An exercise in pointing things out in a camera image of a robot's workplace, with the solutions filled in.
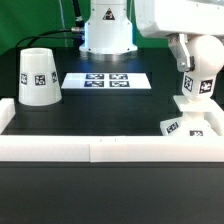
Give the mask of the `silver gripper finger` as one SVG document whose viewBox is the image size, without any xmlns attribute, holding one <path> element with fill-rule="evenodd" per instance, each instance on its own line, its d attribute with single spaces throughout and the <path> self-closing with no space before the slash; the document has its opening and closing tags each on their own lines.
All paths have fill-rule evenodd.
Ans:
<svg viewBox="0 0 224 224">
<path fill-rule="evenodd" d="M 168 36 L 168 46 L 177 62 L 179 72 L 190 72 L 195 69 L 194 57 L 187 48 L 186 34 L 171 34 Z"/>
</svg>

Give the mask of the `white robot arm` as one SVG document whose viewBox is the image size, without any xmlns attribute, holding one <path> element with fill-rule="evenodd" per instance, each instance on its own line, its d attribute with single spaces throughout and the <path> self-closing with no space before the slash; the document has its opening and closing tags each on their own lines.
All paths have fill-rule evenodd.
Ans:
<svg viewBox="0 0 224 224">
<path fill-rule="evenodd" d="M 224 38 L 224 0 L 90 0 L 80 54 L 95 60 L 132 54 L 134 29 L 145 38 L 166 39 L 178 70 L 192 71 L 196 57 L 187 43 L 199 35 Z"/>
</svg>

